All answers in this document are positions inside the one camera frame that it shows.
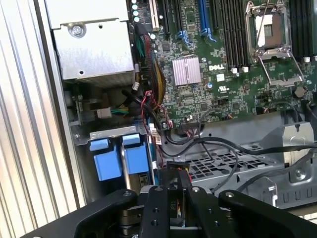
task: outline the ribbed metal panel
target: ribbed metal panel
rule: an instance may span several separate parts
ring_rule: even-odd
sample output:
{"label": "ribbed metal panel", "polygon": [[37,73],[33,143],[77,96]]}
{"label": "ribbed metal panel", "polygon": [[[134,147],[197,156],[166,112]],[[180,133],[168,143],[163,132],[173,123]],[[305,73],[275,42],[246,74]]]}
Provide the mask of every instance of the ribbed metal panel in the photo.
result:
{"label": "ribbed metal panel", "polygon": [[0,237],[77,209],[33,1],[0,0]]}

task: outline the screw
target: screw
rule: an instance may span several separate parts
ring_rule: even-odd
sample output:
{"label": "screw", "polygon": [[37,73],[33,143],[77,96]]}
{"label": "screw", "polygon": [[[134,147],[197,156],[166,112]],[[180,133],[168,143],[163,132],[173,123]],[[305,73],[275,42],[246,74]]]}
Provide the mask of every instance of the screw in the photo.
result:
{"label": "screw", "polygon": [[227,197],[234,197],[234,194],[232,192],[226,192]]}
{"label": "screw", "polygon": [[157,188],[155,188],[154,190],[155,190],[155,191],[159,191],[159,192],[160,192],[160,191],[163,191],[163,188],[161,188],[161,187],[157,187]]}
{"label": "screw", "polygon": [[199,189],[198,187],[193,187],[192,190],[193,190],[194,192],[199,192],[199,191],[200,191],[200,189]]}
{"label": "screw", "polygon": [[302,170],[296,170],[296,176],[302,177],[304,175],[304,172]]}
{"label": "screw", "polygon": [[72,32],[75,36],[81,36],[83,34],[83,29],[81,26],[73,26]]}
{"label": "screw", "polygon": [[128,196],[131,196],[131,195],[132,195],[132,193],[131,193],[131,192],[128,192],[128,191],[126,191],[126,192],[123,194],[124,197],[128,197]]}

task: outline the heatsink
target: heatsink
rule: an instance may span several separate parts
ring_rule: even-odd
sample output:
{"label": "heatsink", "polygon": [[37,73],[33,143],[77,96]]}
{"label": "heatsink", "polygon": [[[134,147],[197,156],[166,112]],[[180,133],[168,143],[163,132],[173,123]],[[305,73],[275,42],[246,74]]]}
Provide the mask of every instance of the heatsink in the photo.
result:
{"label": "heatsink", "polygon": [[202,81],[198,57],[173,60],[174,85],[183,86]]}

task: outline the wire bundle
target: wire bundle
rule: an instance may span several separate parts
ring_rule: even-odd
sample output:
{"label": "wire bundle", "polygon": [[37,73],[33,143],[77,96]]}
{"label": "wire bundle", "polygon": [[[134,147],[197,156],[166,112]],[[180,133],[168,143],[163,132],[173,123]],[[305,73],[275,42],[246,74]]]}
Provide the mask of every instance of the wire bundle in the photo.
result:
{"label": "wire bundle", "polygon": [[115,109],[111,109],[111,113],[112,114],[129,114],[129,109],[123,105],[121,105],[120,107],[118,108],[115,108]]}
{"label": "wire bundle", "polygon": [[166,81],[155,56],[155,52],[152,47],[152,40],[147,31],[144,29],[144,26],[142,24],[136,24],[135,32],[136,47],[139,52],[139,57],[145,58],[145,64],[150,71],[150,87],[156,102],[148,102],[148,104],[152,103],[151,107],[158,109],[158,105],[162,104],[164,99]]}

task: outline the blue plastic tab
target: blue plastic tab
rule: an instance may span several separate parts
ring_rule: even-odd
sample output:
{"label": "blue plastic tab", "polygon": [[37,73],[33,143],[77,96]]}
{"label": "blue plastic tab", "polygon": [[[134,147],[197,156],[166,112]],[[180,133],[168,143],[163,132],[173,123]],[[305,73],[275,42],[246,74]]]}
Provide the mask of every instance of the blue plastic tab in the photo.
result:
{"label": "blue plastic tab", "polygon": [[148,155],[145,143],[140,146],[139,134],[127,135],[123,138],[123,145],[135,145],[132,148],[125,148],[125,158],[128,167],[128,174],[138,174],[149,171]]}
{"label": "blue plastic tab", "polygon": [[90,151],[103,150],[109,147],[108,139],[94,140],[90,142]]}
{"label": "blue plastic tab", "polygon": [[116,146],[114,146],[113,151],[95,155],[94,160],[99,181],[117,178],[122,175],[122,167]]}
{"label": "blue plastic tab", "polygon": [[139,144],[140,136],[139,134],[125,135],[122,137],[122,143],[124,146]]}

